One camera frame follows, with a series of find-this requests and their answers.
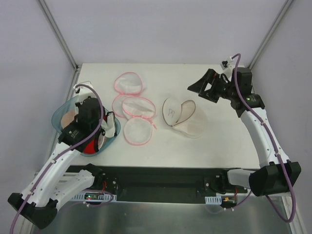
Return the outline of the cream mesh laundry bag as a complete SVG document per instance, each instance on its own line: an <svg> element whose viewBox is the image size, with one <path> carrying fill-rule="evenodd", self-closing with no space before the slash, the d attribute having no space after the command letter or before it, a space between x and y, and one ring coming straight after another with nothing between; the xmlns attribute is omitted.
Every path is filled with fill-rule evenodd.
<svg viewBox="0 0 312 234"><path fill-rule="evenodd" d="M181 103L173 97L165 99L162 116L169 127L189 138L199 138L208 129L206 114L193 100Z"/></svg>

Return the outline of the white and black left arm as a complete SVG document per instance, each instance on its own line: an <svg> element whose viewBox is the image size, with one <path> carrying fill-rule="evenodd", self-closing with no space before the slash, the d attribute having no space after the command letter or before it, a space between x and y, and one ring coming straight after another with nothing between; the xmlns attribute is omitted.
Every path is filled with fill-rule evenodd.
<svg viewBox="0 0 312 234"><path fill-rule="evenodd" d="M8 203L40 230L46 228L61 207L83 190L101 190L102 170L86 165L75 177L57 184L72 161L92 143L98 152L98 138L103 133L104 107L90 82L74 86L78 96L78 114L63 128L48 161L33 181L21 192L12 193Z"/></svg>

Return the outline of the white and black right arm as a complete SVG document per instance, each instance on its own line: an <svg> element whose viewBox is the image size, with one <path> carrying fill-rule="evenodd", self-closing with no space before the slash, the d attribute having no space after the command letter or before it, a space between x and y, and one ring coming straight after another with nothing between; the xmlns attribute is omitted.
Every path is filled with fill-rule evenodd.
<svg viewBox="0 0 312 234"><path fill-rule="evenodd" d="M225 170L219 180L221 190L231 192L238 185L250 189L255 196L281 193L294 196L293 186L301 173L300 164L289 159L274 136L260 95L252 93L251 70L239 67L233 71L231 80L227 80L223 74L208 69L187 89L214 103L219 98L229 100L255 146L260 168Z"/></svg>

